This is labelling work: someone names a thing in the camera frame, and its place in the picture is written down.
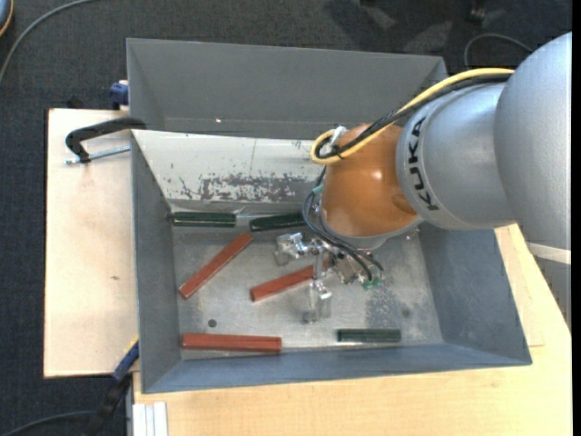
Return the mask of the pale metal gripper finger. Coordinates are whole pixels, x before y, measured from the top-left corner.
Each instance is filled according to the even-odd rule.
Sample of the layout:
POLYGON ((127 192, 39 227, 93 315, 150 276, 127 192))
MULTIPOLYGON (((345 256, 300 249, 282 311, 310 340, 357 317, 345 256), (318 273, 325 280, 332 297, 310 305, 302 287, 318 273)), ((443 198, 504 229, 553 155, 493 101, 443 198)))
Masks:
POLYGON ((288 264, 292 260, 298 260, 304 255, 302 233, 285 233, 276 237, 275 262, 279 266, 288 264))
POLYGON ((315 323, 331 316, 332 292, 320 280, 312 280, 307 290, 308 310, 303 314, 303 321, 315 323))

